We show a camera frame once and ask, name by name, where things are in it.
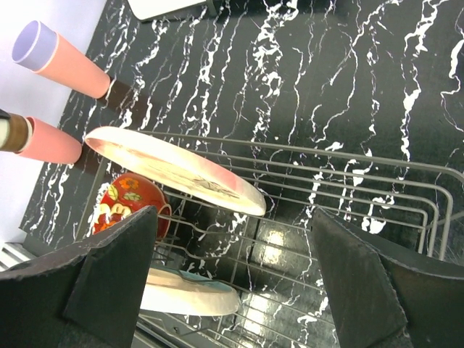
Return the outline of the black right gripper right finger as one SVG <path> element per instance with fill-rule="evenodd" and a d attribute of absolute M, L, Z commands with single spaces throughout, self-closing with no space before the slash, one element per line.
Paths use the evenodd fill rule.
<path fill-rule="evenodd" d="M 462 347 L 463 267 L 316 209 L 312 238 L 341 347 Z"/>

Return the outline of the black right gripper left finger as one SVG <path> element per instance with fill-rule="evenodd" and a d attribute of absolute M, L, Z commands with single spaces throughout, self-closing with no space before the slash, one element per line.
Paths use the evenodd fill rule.
<path fill-rule="evenodd" d="M 157 220 L 147 206 L 1 272 L 1 346 L 130 347 Z"/>

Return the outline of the blue and beige plate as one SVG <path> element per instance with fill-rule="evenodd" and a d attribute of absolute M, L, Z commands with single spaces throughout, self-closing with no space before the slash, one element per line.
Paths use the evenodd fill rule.
<path fill-rule="evenodd" d="M 222 282 L 161 265 L 149 269 L 141 309 L 179 315 L 223 316 L 238 311 L 237 291 Z"/>

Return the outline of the grey wire dish rack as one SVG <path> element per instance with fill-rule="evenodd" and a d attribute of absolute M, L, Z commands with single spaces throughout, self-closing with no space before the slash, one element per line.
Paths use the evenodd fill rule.
<path fill-rule="evenodd" d="M 153 263 L 233 287 L 239 310 L 142 312 L 136 338 L 171 347 L 337 347 L 312 243 L 316 209 L 421 254 L 463 263 L 463 173 L 448 167 L 231 138 L 157 133 L 263 193 L 253 217 L 165 188 L 173 209 Z"/>

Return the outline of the pink and beige plate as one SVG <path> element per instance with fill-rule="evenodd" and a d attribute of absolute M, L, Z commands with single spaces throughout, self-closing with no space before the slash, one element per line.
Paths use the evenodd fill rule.
<path fill-rule="evenodd" d="M 165 186 L 235 212 L 266 213 L 265 198 L 252 184 L 187 149 L 112 126 L 95 128 L 84 140 L 101 156 Z"/>

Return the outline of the pink cup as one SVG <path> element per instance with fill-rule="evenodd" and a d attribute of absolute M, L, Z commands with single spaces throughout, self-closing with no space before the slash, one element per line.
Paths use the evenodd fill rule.
<path fill-rule="evenodd" d="M 60 34 L 51 57 L 34 73 L 95 99 L 102 98 L 110 85 L 108 74 Z"/>
<path fill-rule="evenodd" d="M 42 162 L 71 165 L 82 153 L 82 144 L 75 138 L 42 120 L 26 117 L 31 134 L 26 145 L 17 153 Z"/>

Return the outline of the lilac cup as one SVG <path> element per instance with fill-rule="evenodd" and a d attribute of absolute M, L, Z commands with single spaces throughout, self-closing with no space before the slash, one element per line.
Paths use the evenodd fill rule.
<path fill-rule="evenodd" d="M 57 34 L 41 21 L 29 22 L 16 38 L 12 48 L 14 63 L 39 71 L 50 60 L 57 45 Z"/>

